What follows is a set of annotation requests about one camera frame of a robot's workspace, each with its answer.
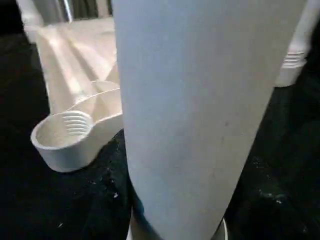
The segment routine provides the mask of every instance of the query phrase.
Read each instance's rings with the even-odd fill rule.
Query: white pole
[[[281,71],[275,81],[276,87],[288,87],[296,82],[302,68],[307,63],[311,35],[320,15],[320,0],[307,0],[301,19],[284,58]]]
[[[144,231],[164,240],[215,233],[304,3],[113,2],[128,170]]]

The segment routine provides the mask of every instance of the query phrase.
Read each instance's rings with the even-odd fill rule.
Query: dark background
[[[0,1],[0,19],[0,238],[125,239],[123,132],[89,167],[50,170],[29,139],[49,114],[37,49],[14,1]],[[320,24],[297,83],[274,89],[226,212],[233,240],[320,239],[319,42]]]

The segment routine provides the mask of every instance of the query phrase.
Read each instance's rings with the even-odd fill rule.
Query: white plastic stand
[[[51,169],[75,171],[123,128],[113,20],[42,28],[37,46],[50,115],[31,141]]]
[[[113,2],[142,229],[163,240],[209,240],[216,232],[304,3]]]
[[[288,53],[284,58],[280,74],[275,86],[288,87],[296,82],[303,66],[305,57],[310,50],[310,38],[320,15],[320,1],[307,0],[301,19],[295,29]]]

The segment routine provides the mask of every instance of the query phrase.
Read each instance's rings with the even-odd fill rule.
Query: white cylinder
[[[140,227],[209,240],[255,138],[303,0],[113,2]]]
[[[310,38],[319,19],[319,14],[320,1],[307,0],[287,55],[284,58],[281,71],[275,81],[276,87],[288,87],[296,82],[303,66],[307,62],[305,58],[311,47]]]

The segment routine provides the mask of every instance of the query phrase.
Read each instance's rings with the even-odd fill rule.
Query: threaded end
[[[81,111],[48,116],[32,131],[31,141],[38,148],[64,148],[85,138],[93,127],[92,118]]]
[[[283,68],[300,68],[306,63],[304,52],[288,52],[283,61]]]

